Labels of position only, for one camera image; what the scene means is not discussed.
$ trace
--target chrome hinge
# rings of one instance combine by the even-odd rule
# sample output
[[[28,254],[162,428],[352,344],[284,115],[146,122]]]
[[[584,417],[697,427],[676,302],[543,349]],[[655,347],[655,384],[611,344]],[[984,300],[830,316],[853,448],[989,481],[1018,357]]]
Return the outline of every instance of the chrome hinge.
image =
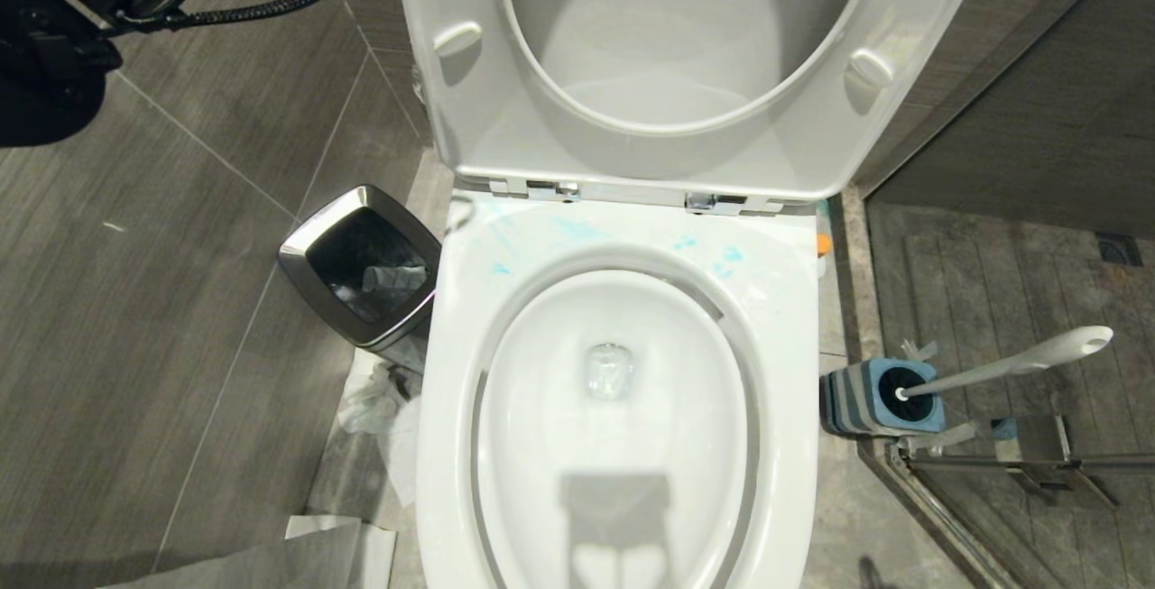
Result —
[[[743,195],[711,195],[709,193],[686,193],[686,213],[695,215],[737,216],[746,207]]]
[[[529,199],[535,201],[579,201],[581,187],[573,181],[526,181]]]

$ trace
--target stainless steel trash can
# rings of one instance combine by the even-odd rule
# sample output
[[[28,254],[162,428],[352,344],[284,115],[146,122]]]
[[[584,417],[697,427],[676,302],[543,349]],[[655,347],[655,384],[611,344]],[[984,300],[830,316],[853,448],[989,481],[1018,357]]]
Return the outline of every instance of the stainless steel trash can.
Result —
[[[427,325],[440,255],[416,216],[378,187],[359,186],[310,216],[277,261],[333,329],[380,352]]]

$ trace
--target floor drain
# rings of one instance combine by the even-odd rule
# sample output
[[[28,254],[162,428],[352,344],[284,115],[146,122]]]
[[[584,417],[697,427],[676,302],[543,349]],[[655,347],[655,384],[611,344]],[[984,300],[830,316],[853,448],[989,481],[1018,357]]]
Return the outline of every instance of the floor drain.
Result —
[[[1113,233],[1095,233],[1098,240],[1098,253],[1103,261],[1112,264],[1142,267],[1143,259],[1139,256],[1139,245],[1135,238]]]

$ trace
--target toilet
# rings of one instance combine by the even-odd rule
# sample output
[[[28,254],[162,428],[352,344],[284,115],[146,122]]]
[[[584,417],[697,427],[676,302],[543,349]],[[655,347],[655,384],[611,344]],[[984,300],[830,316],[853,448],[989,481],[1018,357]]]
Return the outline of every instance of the toilet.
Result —
[[[456,174],[418,437],[429,587],[797,587],[814,204],[962,0],[403,1]]]

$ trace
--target orange object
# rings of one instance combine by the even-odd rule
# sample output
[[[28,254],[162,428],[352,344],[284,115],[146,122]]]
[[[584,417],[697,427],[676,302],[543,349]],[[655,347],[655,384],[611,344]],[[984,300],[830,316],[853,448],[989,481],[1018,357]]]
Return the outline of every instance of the orange object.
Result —
[[[834,240],[830,239],[830,236],[827,236],[825,233],[819,233],[818,234],[818,256],[821,258],[821,256],[826,255],[826,253],[830,253],[832,251],[834,251]]]

